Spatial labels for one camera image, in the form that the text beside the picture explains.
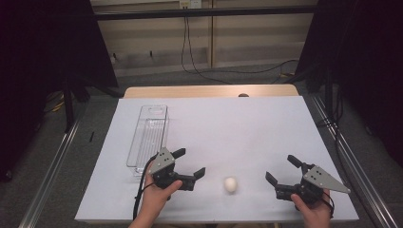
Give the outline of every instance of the transparent tray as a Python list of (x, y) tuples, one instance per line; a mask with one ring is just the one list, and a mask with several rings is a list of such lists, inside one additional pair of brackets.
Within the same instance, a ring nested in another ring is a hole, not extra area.
[(126, 163), (134, 176), (141, 176), (148, 160), (166, 146), (168, 120), (166, 105), (142, 106)]

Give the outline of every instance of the egg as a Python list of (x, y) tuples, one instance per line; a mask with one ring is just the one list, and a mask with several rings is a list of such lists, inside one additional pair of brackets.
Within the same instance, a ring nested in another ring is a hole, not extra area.
[(235, 178), (226, 178), (224, 180), (224, 188), (229, 193), (234, 193), (237, 191), (238, 183)]

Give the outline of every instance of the gray carpet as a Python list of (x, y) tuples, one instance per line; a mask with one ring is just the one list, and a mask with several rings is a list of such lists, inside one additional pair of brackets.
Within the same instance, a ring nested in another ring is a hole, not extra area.
[[(285, 65), (282, 72), (293, 72), (296, 65), (296, 63)], [(225, 70), (259, 71), (270, 67), (272, 66), (240, 66)], [(278, 74), (277, 68), (254, 74), (209, 72), (202, 75), (214, 77), (229, 84), (272, 84), (274, 81), (281, 83), (286, 80), (286, 78), (278, 78)], [(129, 86), (221, 85), (222, 83), (207, 80), (198, 74), (171, 72), (119, 78), (119, 84), (119, 90), (125, 91)], [(308, 94), (305, 89), (304, 82), (296, 83), (296, 87), (303, 95), (313, 119), (320, 121), (321, 117), (311, 94)], [(118, 102), (117, 99), (106, 96), (97, 89), (89, 88), (88, 91), (92, 97), (86, 105), (84, 118), (62, 163), (57, 181), (52, 186), (36, 227), (127, 227), (127, 224), (89, 225), (74, 220)], [(399, 224), (403, 224), (401, 217), (403, 199), (400, 197), (403, 192), (403, 169), (389, 157), (382, 142), (367, 133), (365, 123), (354, 108), (349, 106), (348, 101), (345, 101), (344, 109), (344, 115), (339, 123), (341, 133), (355, 152), (375, 189), (387, 203), (394, 218)], [(58, 112), (49, 112), (24, 157), (15, 166), (13, 180), (0, 183), (0, 227), (19, 226), (64, 137), (65, 127), (63, 108)], [(343, 166), (346, 167), (346, 171), (343, 171), (329, 131), (326, 127), (320, 127), (318, 131), (328, 147), (340, 176), (346, 181), (350, 179), (352, 182), (348, 183), (349, 187), (356, 190), (350, 196), (360, 220), (335, 223), (333, 227), (381, 227), (370, 203), (360, 187), (355, 184), (355, 178), (345, 161), (342, 161)], [(302, 227), (302, 224), (286, 223), (282, 224), (282, 227)]]

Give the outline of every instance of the electrical outlet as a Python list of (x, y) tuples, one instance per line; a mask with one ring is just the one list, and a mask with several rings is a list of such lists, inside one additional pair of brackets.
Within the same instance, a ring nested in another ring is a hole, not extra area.
[(179, 1), (179, 9), (190, 9), (190, 0), (180, 0)]
[(190, 8), (191, 9), (201, 9), (202, 0), (190, 0)]

